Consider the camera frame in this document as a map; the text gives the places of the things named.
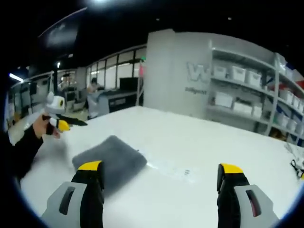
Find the white shelf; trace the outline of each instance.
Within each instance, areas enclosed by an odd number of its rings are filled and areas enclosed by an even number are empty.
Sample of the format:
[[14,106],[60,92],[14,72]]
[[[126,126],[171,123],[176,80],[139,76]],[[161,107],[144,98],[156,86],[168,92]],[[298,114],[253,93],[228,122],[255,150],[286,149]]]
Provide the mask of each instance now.
[[295,107],[293,107],[291,104],[287,103],[285,100],[283,100],[282,98],[278,97],[277,100],[285,105],[287,105],[289,108],[295,110],[299,115],[304,116],[303,113],[301,113],[298,109],[296,109]]
[[212,49],[213,57],[215,59],[225,60],[229,62],[239,63],[241,65],[245,65],[249,68],[257,69],[257,70],[272,70],[276,71],[276,68],[269,63],[263,62],[257,58],[244,55],[242,53],[224,50],[220,48],[213,48]]
[[283,81],[284,83],[286,83],[288,85],[288,87],[300,91],[302,93],[302,96],[304,97],[304,90],[294,80],[286,77],[285,75],[283,75],[281,73],[279,75],[280,75],[280,81]]
[[272,124],[272,127],[276,128],[276,129],[278,129],[278,130],[281,130],[281,131],[283,131],[283,132],[290,133],[290,134],[292,134],[292,135],[294,135],[294,136],[296,136],[296,137],[299,137],[300,139],[304,139],[302,136],[300,136],[300,135],[297,134],[296,132],[292,132],[292,131],[290,131],[289,129],[287,129],[286,127],[282,127],[282,126],[280,126],[280,125],[278,125],[278,124],[276,124],[276,123],[273,123],[273,124]]
[[256,122],[266,124],[266,125],[268,124],[268,120],[266,120],[264,118],[257,118],[257,117],[254,117],[252,115],[247,115],[247,114],[244,114],[244,113],[235,112],[231,108],[217,106],[217,105],[208,105],[207,108],[211,111],[225,113],[225,114],[232,115],[232,116],[238,116],[238,117],[241,117],[241,118],[249,119],[249,120],[256,121]]
[[241,82],[241,81],[237,81],[237,80],[233,80],[233,79],[229,79],[229,78],[214,77],[214,76],[212,76],[211,79],[214,79],[214,80],[217,80],[217,81],[222,81],[222,82],[236,84],[236,85],[239,85],[239,86],[242,86],[242,87],[246,87],[246,88],[258,91],[260,93],[266,94],[266,95],[268,95],[270,97],[274,97],[274,94],[272,92],[270,92],[270,91],[264,90],[262,88],[259,88],[259,87],[256,87],[256,86],[253,86],[253,85]]

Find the black sleeve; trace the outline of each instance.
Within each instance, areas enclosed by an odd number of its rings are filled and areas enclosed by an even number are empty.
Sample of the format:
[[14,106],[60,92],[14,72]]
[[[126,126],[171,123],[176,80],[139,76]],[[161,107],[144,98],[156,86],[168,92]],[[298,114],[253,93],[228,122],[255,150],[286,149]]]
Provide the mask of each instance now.
[[36,137],[33,126],[24,131],[23,137],[15,146],[10,143],[8,134],[6,134],[6,140],[6,144],[10,148],[7,150],[7,153],[9,153],[9,169],[20,180],[30,170],[34,157],[43,140]]

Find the white tabletop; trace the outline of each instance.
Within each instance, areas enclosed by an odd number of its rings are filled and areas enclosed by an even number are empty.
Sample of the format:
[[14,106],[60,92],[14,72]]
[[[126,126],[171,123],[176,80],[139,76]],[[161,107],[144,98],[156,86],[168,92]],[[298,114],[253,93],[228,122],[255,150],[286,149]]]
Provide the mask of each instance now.
[[[293,156],[285,142],[219,123],[133,107],[64,133],[68,163],[53,156],[33,165],[21,187],[38,215],[46,209],[51,193],[73,177],[70,160],[110,135],[139,150],[148,164],[105,199],[107,228],[217,227],[216,184],[222,162],[242,168],[249,183],[273,201],[279,218],[302,184],[289,164]],[[292,148],[304,153],[303,148]]]

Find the hand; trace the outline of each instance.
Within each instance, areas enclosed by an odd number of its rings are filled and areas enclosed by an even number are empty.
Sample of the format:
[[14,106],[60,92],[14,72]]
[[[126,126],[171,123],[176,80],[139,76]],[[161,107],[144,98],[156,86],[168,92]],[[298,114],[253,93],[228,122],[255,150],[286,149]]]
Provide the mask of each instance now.
[[[46,132],[47,132],[47,125],[49,124],[49,119],[47,119],[47,120],[43,120],[42,119],[43,115],[48,116],[47,113],[43,113],[33,123],[33,129],[34,129],[35,135],[37,136],[38,139],[41,139],[41,136],[43,134],[46,134]],[[58,138],[58,139],[60,138],[60,134],[56,130],[55,127],[53,127],[53,133],[52,134],[53,134],[53,136],[55,136],[55,138]]]

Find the gray towel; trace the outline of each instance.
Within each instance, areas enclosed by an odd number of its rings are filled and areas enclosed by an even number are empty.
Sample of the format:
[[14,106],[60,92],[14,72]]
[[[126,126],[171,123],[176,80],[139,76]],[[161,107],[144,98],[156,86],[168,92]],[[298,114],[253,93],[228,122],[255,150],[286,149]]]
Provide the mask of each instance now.
[[122,187],[147,163],[142,154],[114,135],[100,145],[72,159],[77,170],[82,164],[102,160],[104,165],[104,196],[109,196]]

